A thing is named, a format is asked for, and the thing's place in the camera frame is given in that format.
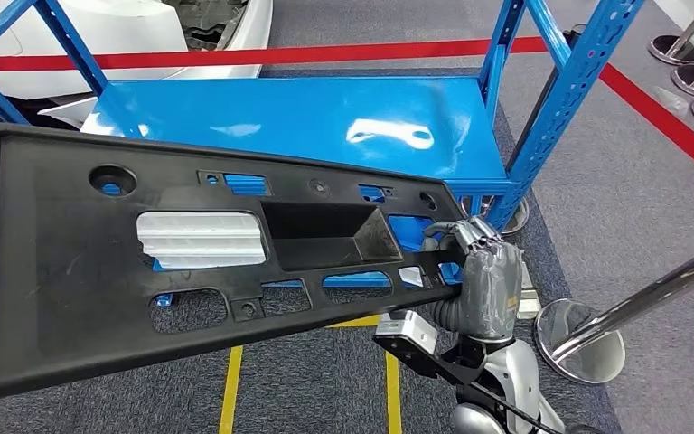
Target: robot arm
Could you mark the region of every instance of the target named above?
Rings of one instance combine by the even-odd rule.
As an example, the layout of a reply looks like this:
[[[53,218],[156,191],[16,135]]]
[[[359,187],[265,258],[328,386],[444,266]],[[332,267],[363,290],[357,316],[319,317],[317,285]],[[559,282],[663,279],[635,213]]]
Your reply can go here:
[[[433,314],[441,327],[459,334],[458,343],[436,355],[437,330],[412,311],[383,315],[374,341],[416,373],[456,386],[457,432],[567,434],[539,392],[535,354],[512,334],[520,305],[520,251],[478,217],[437,222],[424,235],[422,250],[447,250],[455,242],[465,253],[460,295],[436,302]]]

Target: white car body part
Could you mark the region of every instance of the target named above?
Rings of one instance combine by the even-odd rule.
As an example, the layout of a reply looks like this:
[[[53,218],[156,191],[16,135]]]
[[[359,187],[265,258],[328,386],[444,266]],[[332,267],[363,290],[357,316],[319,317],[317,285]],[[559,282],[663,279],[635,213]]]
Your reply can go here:
[[[0,11],[11,0],[0,0]],[[160,0],[59,0],[94,54],[185,52],[187,44],[176,10]],[[248,0],[225,50],[267,48],[272,0]],[[0,56],[62,55],[64,50],[34,9],[0,37]],[[257,77],[261,65],[106,70],[109,80],[215,79]],[[89,92],[77,71],[0,71],[0,91],[18,99],[57,98]],[[96,99],[41,112],[81,123]]]

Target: cart caster wheel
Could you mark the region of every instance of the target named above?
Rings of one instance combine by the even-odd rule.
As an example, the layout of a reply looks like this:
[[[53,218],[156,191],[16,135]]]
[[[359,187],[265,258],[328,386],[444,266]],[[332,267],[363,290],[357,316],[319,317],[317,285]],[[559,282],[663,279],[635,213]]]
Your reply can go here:
[[[528,201],[523,197],[520,200],[520,206],[517,207],[517,211],[512,215],[507,225],[504,227],[502,234],[512,235],[513,233],[519,231],[528,222],[528,217],[530,216],[530,208],[528,207]]]

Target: blue shelf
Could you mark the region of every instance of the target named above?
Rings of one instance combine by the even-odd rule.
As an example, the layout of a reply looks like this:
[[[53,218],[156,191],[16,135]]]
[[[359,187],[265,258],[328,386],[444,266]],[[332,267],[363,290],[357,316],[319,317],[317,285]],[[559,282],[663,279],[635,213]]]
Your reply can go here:
[[[474,77],[112,82],[82,131],[508,183]]]

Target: round hole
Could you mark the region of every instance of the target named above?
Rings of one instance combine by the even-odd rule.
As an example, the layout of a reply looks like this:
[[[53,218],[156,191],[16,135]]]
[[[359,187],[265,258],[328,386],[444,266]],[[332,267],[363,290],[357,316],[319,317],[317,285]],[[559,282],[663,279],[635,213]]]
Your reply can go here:
[[[424,203],[424,205],[427,206],[431,211],[434,211],[437,209],[437,203],[435,203],[435,199],[432,198],[428,193],[421,192],[419,194],[419,199],[421,199],[421,202]]]
[[[119,165],[100,165],[89,172],[89,184],[106,196],[126,196],[136,188],[136,178]]]
[[[310,180],[310,188],[313,190],[313,192],[319,196],[322,197],[328,197],[330,195],[331,189],[328,187],[328,184],[324,183],[320,179],[313,178]]]
[[[251,303],[244,303],[243,306],[240,307],[240,310],[243,311],[246,318],[251,318],[254,316],[254,312],[257,312],[257,309]]]

